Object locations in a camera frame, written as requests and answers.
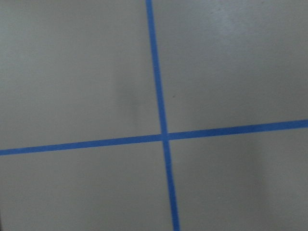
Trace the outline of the blue tape line crosswise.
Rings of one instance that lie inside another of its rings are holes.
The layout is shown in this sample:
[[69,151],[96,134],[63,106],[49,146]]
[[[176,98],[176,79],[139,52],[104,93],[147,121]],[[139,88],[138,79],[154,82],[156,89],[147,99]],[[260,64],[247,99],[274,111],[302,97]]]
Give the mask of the blue tape line crosswise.
[[305,119],[305,120],[295,120],[295,121],[286,121],[286,122],[257,124],[257,125],[246,125],[246,126],[236,126],[236,127],[226,127],[226,128],[213,128],[213,129],[173,132],[173,133],[169,133],[165,135],[155,134],[155,135],[124,137],[124,138],[115,138],[115,139],[106,139],[106,140],[82,141],[82,142],[43,145],[43,146],[34,146],[34,147],[13,148],[13,149],[1,150],[0,155],[5,156],[5,155],[13,155],[13,154],[29,154],[29,153],[40,153],[40,152],[49,152],[49,151],[86,149],[86,148],[118,146],[118,145],[148,143],[148,142],[161,142],[163,145],[163,150],[165,151],[169,149],[168,147],[169,141],[173,141],[173,140],[184,140],[184,139],[193,139],[193,138],[215,137],[215,136],[258,133],[258,132],[269,132],[269,131],[278,131],[278,130],[307,128],[307,127],[308,127],[308,121]]

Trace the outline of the blue tape line lengthwise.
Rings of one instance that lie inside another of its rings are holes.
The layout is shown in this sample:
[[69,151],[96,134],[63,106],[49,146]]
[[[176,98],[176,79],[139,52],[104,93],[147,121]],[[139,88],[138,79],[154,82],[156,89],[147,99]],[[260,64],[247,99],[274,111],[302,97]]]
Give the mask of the blue tape line lengthwise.
[[158,48],[157,48],[157,41],[156,41],[153,3],[151,0],[147,0],[145,4],[146,4],[146,13],[147,13],[147,21],[148,21],[150,48],[151,48],[151,55],[152,55],[152,66],[153,66],[153,72],[154,72],[154,82],[155,82],[156,100],[157,100],[157,107],[158,107],[158,116],[159,116],[159,122],[160,122],[160,130],[161,130],[161,142],[163,146],[165,170],[166,170],[166,177],[167,177],[167,187],[168,187],[171,220],[172,220],[173,230],[180,231],[180,220],[179,220],[179,213],[178,213],[178,206],[177,206],[176,189],[175,189],[174,178],[173,178],[172,158],[171,158],[170,143],[169,143],[169,137],[168,137],[165,102],[164,102],[164,96],[163,96],[163,85],[162,85],[162,79],[161,79],[159,55],[158,55]]

